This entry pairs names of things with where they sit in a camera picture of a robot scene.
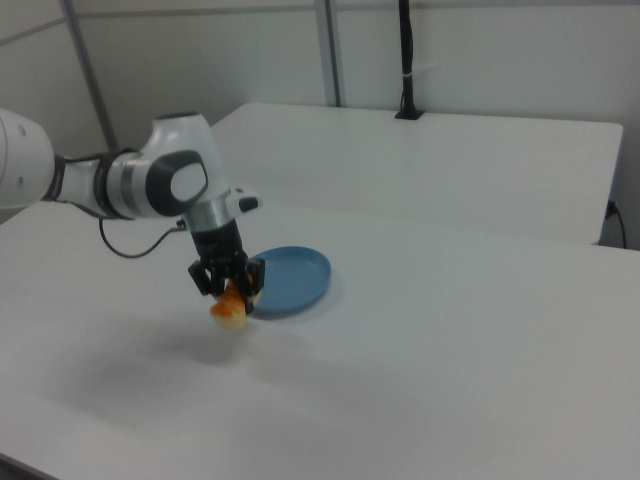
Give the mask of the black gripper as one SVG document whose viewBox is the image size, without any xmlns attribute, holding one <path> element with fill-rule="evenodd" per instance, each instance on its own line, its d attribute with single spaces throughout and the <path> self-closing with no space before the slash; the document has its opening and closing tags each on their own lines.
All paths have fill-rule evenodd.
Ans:
<svg viewBox="0 0 640 480">
<path fill-rule="evenodd" d="M 199 256 L 188 272 L 203 296 L 212 294 L 208 271 L 217 278 L 238 279 L 238 288 L 246 306 L 254 306 L 265 283 L 266 264 L 263 259 L 247 258 L 237 222 L 207 231 L 191 233 Z"/>
</svg>

